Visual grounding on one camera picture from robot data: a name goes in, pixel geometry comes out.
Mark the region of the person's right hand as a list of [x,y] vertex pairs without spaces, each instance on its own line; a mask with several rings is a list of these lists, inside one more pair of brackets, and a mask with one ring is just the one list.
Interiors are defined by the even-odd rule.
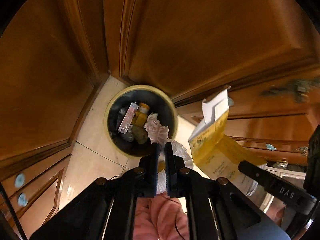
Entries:
[[271,206],[269,208],[269,215],[270,218],[278,225],[281,226],[283,217],[284,217],[284,211],[285,211],[285,205],[282,206]]

